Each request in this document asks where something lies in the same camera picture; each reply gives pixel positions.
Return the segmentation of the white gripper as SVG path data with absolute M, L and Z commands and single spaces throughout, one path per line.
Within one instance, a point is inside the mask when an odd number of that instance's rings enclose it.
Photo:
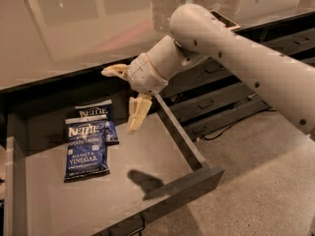
M 101 74 L 128 81 L 131 89 L 139 93 L 137 97 L 129 99 L 126 132 L 134 134 L 142 126 L 152 106 L 150 94 L 159 93 L 167 86 L 168 81 L 156 71 L 147 53 L 140 54 L 129 66 L 126 64 L 108 66 L 101 71 Z

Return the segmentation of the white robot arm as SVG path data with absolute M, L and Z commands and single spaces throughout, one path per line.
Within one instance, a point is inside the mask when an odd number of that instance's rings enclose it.
M 138 93 L 129 101 L 129 133 L 141 127 L 152 97 L 172 77 L 212 58 L 302 133 L 314 134 L 313 67 L 227 29 L 211 12 L 196 4 L 177 8 L 169 28 L 169 35 L 130 64 L 116 64 L 102 70 L 107 77 L 128 82 Z

